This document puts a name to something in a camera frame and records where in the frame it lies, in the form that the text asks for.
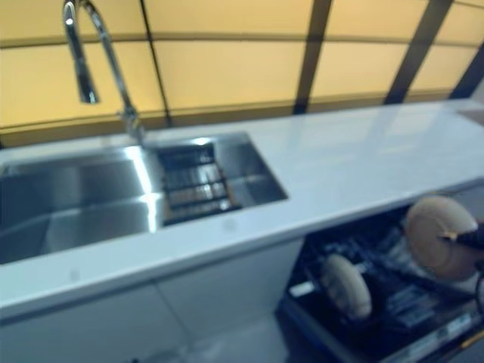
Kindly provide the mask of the dark right robot hand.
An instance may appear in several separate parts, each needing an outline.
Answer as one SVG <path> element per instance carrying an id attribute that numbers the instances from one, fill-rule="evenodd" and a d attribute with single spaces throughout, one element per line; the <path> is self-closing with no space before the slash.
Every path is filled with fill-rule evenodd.
<path id="1" fill-rule="evenodd" d="M 459 244 L 474 250 L 483 250 L 483 223 L 478 222 L 477 228 L 468 232 L 445 232 L 438 239 L 452 244 Z"/>

